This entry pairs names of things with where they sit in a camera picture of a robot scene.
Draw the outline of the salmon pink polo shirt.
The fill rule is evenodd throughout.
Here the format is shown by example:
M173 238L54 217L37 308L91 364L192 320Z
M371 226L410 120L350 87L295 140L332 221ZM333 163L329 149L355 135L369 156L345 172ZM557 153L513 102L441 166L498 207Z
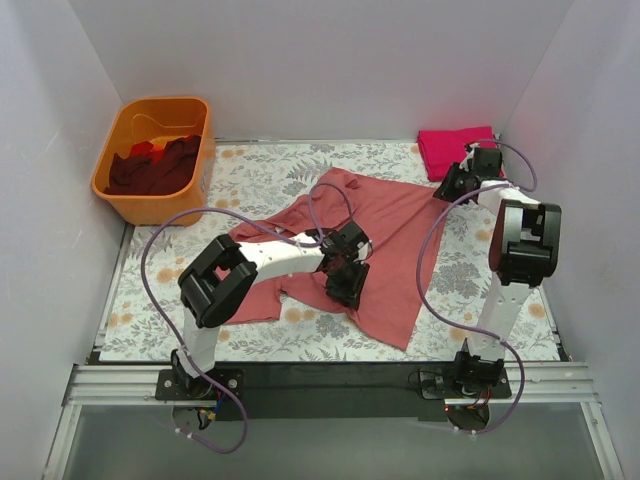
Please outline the salmon pink polo shirt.
M421 308L416 283L430 282L443 229L436 228L424 254L419 250L445 203L435 199L430 188L340 168L320 180L322 187L312 195L300 196L262 225L291 237L311 229L313 215L322 226L334 229L355 220L374 252L360 306L347 314L366 335L406 349Z

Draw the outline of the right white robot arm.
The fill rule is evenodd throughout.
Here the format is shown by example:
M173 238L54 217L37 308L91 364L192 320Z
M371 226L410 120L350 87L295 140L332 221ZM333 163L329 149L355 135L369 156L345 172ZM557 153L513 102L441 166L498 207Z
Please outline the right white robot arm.
M525 300L556 270L562 210L503 178L499 149L475 142L465 150L464 160L452 164L434 197L452 205L474 201L496 216L489 291L477 325L453 362L453 387L471 398L506 381L504 342Z

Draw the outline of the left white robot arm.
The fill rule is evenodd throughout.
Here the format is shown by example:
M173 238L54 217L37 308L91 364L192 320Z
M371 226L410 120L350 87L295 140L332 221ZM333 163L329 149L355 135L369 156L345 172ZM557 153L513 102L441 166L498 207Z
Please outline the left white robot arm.
M372 250L371 240L353 221L339 230L313 229L267 242L216 237L178 280L185 344L171 353L171 364L180 390L193 400L211 392L219 327L236 314L253 287L289 275L321 273L326 280L320 297L356 310Z

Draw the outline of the floral patterned table mat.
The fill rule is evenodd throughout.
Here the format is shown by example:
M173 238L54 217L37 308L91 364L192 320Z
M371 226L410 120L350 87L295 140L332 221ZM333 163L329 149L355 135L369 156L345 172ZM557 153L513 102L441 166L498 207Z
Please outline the floral patterned table mat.
M333 167L380 179L423 185L425 166L412 143L222 145L208 202L213 212L187 228L136 227L127 233L111 312L96 341L102 362L164 362L183 320L181 270L239 216L267 218L307 193ZM268 322L225 325L220 361L449 361L481 312L490 283L487 253L494 226L484 208L465 205L447 218L429 306L417 317L406 350L364 335L343 314L288 297Z

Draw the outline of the folded magenta t shirt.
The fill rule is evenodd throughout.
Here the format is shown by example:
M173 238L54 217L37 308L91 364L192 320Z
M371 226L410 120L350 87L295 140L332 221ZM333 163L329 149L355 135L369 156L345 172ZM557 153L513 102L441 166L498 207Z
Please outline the folded magenta t shirt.
M430 182L441 182L454 162L466 157L465 145L481 139L493 139L490 126L459 130L421 130L417 145Z

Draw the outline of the orange plastic laundry basket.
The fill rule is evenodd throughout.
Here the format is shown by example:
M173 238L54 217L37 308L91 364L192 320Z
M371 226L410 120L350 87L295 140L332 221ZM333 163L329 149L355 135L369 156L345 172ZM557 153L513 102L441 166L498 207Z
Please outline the orange plastic laundry basket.
M169 141L199 135L201 144L193 177L177 193L166 196L109 195L113 155L127 157L134 144L149 141L164 147ZM116 116L91 186L127 222L136 225L159 225L173 215L206 204L215 159L215 139L208 103L197 97L154 97L136 100Z

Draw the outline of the dark red clothes in basket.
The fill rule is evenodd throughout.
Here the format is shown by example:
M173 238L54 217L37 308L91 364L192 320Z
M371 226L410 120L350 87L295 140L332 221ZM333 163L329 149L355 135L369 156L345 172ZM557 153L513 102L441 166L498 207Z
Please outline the dark red clothes in basket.
M113 155L109 195L166 196L186 187L193 177L201 144L199 135L169 141L164 147L143 141L127 157Z

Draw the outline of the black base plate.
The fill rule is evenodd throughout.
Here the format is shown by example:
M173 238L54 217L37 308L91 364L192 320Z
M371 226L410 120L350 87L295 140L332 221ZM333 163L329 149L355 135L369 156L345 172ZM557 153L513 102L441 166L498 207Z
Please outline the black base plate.
M417 418L444 421L460 400L450 362L219 362L209 375L250 419Z

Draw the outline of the aluminium frame rail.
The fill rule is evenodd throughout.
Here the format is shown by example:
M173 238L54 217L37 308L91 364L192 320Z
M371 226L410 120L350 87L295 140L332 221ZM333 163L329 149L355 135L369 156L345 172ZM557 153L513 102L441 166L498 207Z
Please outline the aluminium frame rail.
M145 405L155 401L162 365L86 365L73 369L63 403ZM527 362L523 403L592 403L599 395L586 364Z

